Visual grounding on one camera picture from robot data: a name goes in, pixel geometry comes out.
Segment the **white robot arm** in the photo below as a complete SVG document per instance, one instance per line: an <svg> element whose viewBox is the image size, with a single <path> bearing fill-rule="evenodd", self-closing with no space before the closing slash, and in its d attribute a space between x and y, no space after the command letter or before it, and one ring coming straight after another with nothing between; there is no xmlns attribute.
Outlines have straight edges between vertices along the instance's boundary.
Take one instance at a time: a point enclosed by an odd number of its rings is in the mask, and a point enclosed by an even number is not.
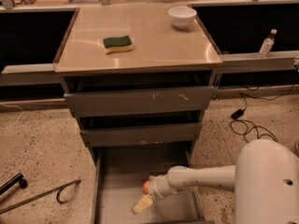
<svg viewBox="0 0 299 224"><path fill-rule="evenodd" d="M299 158L283 145L257 139L241 149L235 165L193 169L174 166L143 184L134 213L195 187L235 194L235 224L299 224Z"/></svg>

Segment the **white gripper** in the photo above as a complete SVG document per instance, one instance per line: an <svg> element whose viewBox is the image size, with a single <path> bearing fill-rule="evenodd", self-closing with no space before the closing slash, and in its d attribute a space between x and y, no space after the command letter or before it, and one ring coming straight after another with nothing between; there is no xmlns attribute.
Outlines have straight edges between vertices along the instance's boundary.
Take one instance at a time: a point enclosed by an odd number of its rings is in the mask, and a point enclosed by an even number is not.
<svg viewBox="0 0 299 224"><path fill-rule="evenodd" d="M150 207L153 200L160 201L172 194L172 189L165 175L149 178L148 194L143 194L133 207L133 213L138 214Z"/></svg>

